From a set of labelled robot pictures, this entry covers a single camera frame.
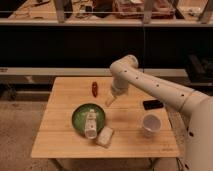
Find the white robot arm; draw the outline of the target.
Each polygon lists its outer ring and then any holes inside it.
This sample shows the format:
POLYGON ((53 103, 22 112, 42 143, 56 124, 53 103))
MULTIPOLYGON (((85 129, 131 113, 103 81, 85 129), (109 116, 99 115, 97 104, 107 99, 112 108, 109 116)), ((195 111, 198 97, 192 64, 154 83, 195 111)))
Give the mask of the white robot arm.
POLYGON ((106 102, 108 106, 133 85, 188 116, 184 169, 213 171, 213 96, 140 72, 134 55, 114 61, 110 72, 113 82, 106 102))

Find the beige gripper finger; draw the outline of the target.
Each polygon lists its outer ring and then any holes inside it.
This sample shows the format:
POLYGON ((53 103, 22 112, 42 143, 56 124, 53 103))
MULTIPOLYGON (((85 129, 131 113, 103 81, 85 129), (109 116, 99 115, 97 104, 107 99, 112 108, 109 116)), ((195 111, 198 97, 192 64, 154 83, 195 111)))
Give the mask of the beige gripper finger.
POLYGON ((108 97, 108 98, 106 99, 105 105, 106 105, 107 107, 109 107, 115 100, 116 100, 116 98, 115 98, 114 96, 110 96, 110 97, 108 97))

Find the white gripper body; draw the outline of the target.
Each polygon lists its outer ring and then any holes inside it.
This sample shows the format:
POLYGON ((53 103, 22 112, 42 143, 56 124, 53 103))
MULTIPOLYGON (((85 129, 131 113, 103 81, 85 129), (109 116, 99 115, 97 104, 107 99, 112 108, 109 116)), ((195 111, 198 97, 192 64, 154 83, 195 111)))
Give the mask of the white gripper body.
POLYGON ((114 97, 121 96, 128 92, 129 83, 123 79, 114 78, 111 84, 111 93, 114 97))

